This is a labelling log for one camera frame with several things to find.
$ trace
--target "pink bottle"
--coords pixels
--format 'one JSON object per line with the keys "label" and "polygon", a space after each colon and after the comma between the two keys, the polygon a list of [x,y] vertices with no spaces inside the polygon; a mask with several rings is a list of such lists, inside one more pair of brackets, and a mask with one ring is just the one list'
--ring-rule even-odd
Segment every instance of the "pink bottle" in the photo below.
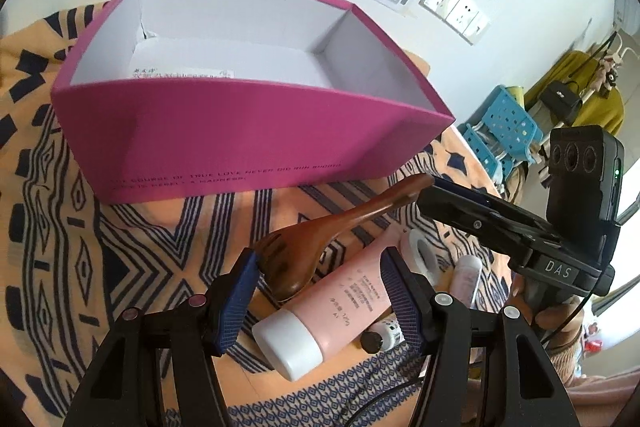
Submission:
{"label": "pink bottle", "polygon": [[380,277],[380,254],[397,247],[394,225],[334,272],[258,322],[252,332],[264,356],[295,381],[338,353],[391,306]]}

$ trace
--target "blue gripper pad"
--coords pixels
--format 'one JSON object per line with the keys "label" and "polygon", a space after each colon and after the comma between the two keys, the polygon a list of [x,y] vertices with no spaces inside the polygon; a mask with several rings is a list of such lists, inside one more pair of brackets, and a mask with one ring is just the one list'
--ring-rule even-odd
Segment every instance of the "blue gripper pad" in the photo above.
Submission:
{"label": "blue gripper pad", "polygon": [[[258,277],[258,256],[255,251],[245,248],[231,272],[219,276],[212,284],[215,286],[212,288],[213,303],[218,303],[218,327],[207,335],[207,340],[216,348],[219,357],[238,338]],[[222,293],[226,293],[226,298],[225,295],[218,294],[218,284]]]}
{"label": "blue gripper pad", "polygon": [[[404,339],[412,349],[422,353],[426,347],[426,341],[422,336],[422,314],[398,269],[398,261],[404,264],[398,249],[395,247],[386,248],[380,256],[380,275],[391,301],[391,307],[398,318]],[[412,277],[406,264],[404,264],[404,269],[409,277]]]}

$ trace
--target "human hand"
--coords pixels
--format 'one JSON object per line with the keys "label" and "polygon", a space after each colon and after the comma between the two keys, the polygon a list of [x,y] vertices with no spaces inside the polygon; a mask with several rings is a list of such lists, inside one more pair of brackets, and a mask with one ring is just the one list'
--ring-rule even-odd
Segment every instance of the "human hand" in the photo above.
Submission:
{"label": "human hand", "polygon": [[[520,313],[524,316],[526,321],[531,324],[533,311],[529,305],[524,301],[524,288],[525,280],[520,274],[516,274],[511,284],[511,291],[509,298],[507,299],[507,305],[515,306],[520,310]],[[567,304],[560,304],[542,310],[536,315],[536,324],[543,330],[553,331],[560,324],[562,324],[571,313],[580,304],[580,298],[574,296],[571,302]],[[584,310],[580,310],[580,313],[575,315],[574,318],[564,327],[561,331],[549,341],[548,347],[559,347],[565,344],[571,343],[578,335],[580,328],[582,327],[582,320],[584,318]]]}

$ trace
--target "spatula handle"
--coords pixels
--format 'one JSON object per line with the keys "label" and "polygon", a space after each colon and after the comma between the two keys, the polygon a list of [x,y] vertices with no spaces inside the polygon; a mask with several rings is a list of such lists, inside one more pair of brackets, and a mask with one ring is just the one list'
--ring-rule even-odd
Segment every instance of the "spatula handle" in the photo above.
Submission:
{"label": "spatula handle", "polygon": [[352,229],[365,221],[370,221],[382,214],[396,210],[396,208],[414,203],[418,199],[420,191],[431,187],[433,183],[433,176],[425,173],[413,174],[400,180],[382,194],[343,213],[345,229]]}

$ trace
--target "camera lens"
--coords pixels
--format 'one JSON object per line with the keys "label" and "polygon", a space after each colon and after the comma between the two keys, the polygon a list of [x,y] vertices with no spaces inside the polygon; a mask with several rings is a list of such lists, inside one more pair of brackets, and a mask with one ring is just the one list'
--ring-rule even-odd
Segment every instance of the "camera lens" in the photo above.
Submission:
{"label": "camera lens", "polygon": [[568,171],[575,171],[578,166],[578,147],[575,143],[570,143],[564,151],[564,166]]}
{"label": "camera lens", "polygon": [[588,146],[584,151],[584,158],[582,160],[585,172],[591,172],[596,168],[596,152],[591,146]]}
{"label": "camera lens", "polygon": [[558,165],[560,163],[560,158],[562,158],[562,149],[559,145],[556,145],[551,153],[551,161],[554,165]]}

